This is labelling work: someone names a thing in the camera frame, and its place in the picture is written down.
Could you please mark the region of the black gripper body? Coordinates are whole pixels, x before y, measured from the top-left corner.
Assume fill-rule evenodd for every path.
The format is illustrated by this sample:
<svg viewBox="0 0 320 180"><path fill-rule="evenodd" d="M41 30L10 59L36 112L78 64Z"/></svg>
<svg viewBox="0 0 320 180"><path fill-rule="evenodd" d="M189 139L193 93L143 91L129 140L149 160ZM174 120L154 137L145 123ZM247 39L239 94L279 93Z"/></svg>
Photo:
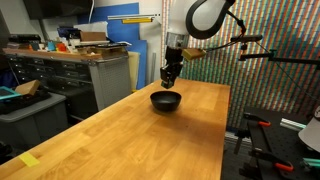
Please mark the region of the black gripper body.
<svg viewBox="0 0 320 180"><path fill-rule="evenodd" d="M166 65L160 68L160 77L162 80L175 80L183 67L182 50L167 47L165 60Z"/></svg>

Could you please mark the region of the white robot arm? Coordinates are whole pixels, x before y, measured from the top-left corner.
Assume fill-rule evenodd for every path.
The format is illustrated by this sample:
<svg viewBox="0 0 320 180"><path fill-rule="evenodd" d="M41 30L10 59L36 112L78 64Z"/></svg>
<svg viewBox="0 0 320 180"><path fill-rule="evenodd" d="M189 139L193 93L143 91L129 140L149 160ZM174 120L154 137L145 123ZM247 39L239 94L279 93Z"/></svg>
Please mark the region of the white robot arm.
<svg viewBox="0 0 320 180"><path fill-rule="evenodd" d="M174 86L189 37L205 40L214 36L234 3L235 0L172 0L165 40L166 64L160 68L162 87Z"/></svg>

